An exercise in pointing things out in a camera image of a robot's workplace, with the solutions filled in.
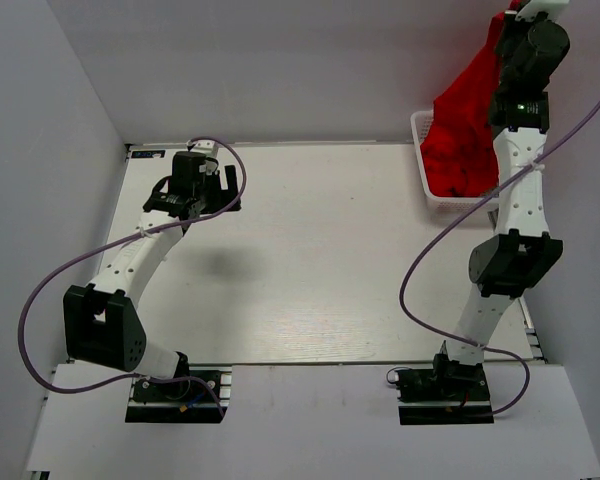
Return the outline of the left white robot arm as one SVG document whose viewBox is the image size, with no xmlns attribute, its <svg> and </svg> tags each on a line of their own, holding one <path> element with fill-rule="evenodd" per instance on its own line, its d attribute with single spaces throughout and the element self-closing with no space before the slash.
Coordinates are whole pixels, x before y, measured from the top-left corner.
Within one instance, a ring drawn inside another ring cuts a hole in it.
<svg viewBox="0 0 600 480">
<path fill-rule="evenodd" d="M 222 210 L 237 211 L 237 169 L 221 167 L 199 151 L 179 151 L 170 175 L 160 179 L 142 207 L 136 237 L 86 286 L 72 286 L 63 298 L 66 347 L 70 357 L 157 378 L 168 398 L 191 387 L 185 354 L 150 340 L 137 308 L 149 281 L 192 221 Z"/>
</svg>

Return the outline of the red t shirt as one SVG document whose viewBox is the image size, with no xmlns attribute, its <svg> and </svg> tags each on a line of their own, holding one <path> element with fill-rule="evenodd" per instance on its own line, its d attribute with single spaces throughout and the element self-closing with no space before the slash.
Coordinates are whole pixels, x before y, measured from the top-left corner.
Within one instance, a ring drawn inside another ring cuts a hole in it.
<svg viewBox="0 0 600 480">
<path fill-rule="evenodd" d="M 484 45 L 451 85 L 434 100 L 435 118 L 446 124 L 464 123 L 489 135 L 487 110 L 498 85 L 500 65 L 495 53 L 504 27 L 504 14 L 492 17 Z"/>
</svg>

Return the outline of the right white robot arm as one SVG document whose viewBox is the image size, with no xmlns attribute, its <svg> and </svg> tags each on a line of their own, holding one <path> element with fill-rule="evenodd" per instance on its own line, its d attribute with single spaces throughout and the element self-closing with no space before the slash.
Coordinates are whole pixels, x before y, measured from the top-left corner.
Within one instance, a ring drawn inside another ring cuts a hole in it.
<svg viewBox="0 0 600 480">
<path fill-rule="evenodd" d="M 498 86 L 488 109 L 499 180 L 531 166 L 544 150 L 549 130 L 546 88 L 566 56 L 570 40 L 550 9 L 509 11 L 496 45 Z M 479 381 L 484 348 L 506 310 L 534 287 L 563 253 L 545 219 L 542 173 L 531 171 L 499 195 L 494 236 L 469 260 L 467 304 L 450 339 L 434 358 L 433 390 L 452 399 Z"/>
</svg>

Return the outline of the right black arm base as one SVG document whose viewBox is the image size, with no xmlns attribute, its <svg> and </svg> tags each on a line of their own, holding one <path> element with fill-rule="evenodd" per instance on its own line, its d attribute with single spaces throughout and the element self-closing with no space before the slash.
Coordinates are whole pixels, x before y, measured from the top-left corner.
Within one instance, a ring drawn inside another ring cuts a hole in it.
<svg viewBox="0 0 600 480">
<path fill-rule="evenodd" d="M 394 367 L 386 373 L 386 381 L 398 393 L 402 426 L 494 423 L 490 391 L 481 365 L 477 377 L 471 380 L 438 375 L 433 367 Z"/>
</svg>

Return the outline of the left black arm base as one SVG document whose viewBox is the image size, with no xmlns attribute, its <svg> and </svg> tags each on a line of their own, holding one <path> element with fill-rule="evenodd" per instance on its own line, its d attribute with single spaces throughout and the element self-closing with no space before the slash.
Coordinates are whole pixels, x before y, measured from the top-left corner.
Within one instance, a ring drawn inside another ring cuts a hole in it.
<svg viewBox="0 0 600 480">
<path fill-rule="evenodd" d="M 155 384 L 135 380 L 129 394 L 125 422 L 129 424 L 220 424 L 231 395 L 232 368 L 190 368 L 198 382 Z"/>
</svg>

